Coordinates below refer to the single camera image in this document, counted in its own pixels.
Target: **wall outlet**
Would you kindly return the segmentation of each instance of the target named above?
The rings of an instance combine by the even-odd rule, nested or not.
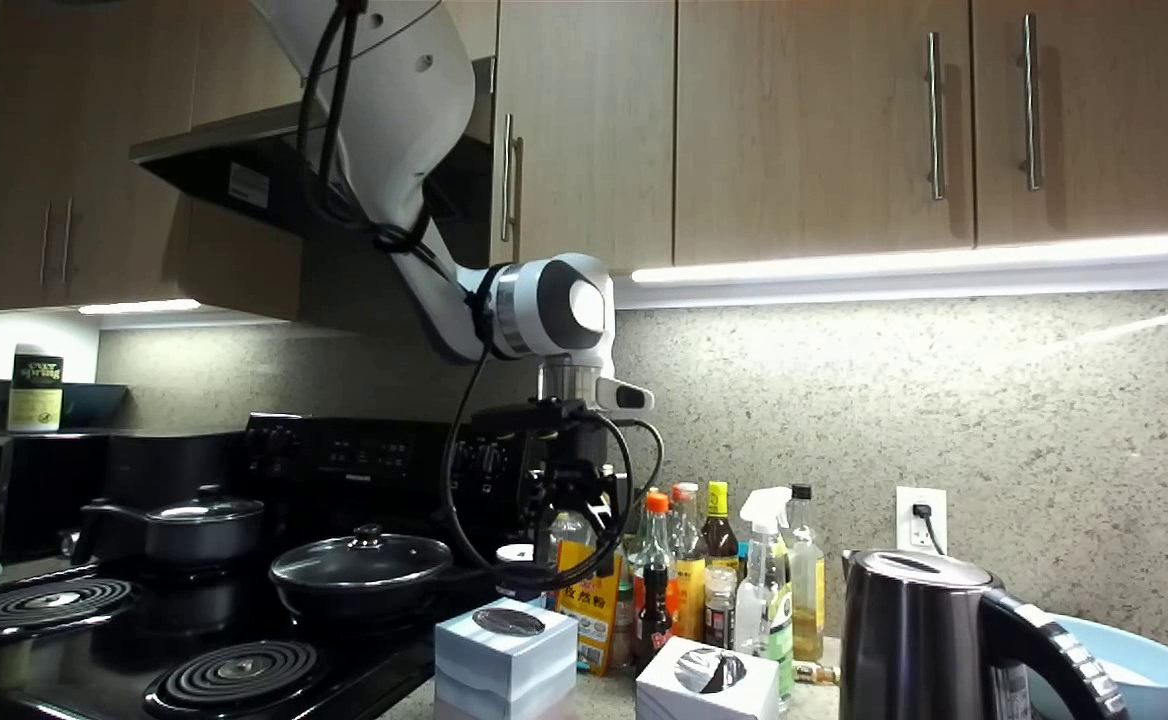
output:
[[[912,502],[930,502],[934,507],[934,526],[936,526],[936,538],[930,531],[930,524],[921,516],[912,516]],[[910,486],[901,485],[898,486],[898,548],[901,552],[930,552],[930,555],[950,555],[950,490],[946,486]]]

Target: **stove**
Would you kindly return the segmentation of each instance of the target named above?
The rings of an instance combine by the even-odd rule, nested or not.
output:
[[[0,717],[383,717],[431,677],[431,622],[494,591],[456,591],[392,629],[305,629],[268,585],[268,559],[366,521],[431,531],[419,474],[438,473],[442,430],[251,419],[246,479],[258,486],[232,490],[268,502],[268,548],[215,574],[105,564],[0,587]]]

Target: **black stovetop burner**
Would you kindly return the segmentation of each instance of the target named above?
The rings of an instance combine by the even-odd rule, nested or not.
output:
[[[0,591],[0,717],[379,717],[431,677],[431,622],[300,629],[263,572],[78,574]]]
[[[63,629],[101,622],[132,596],[130,581],[81,574],[63,585],[38,585],[0,591],[0,639]]]

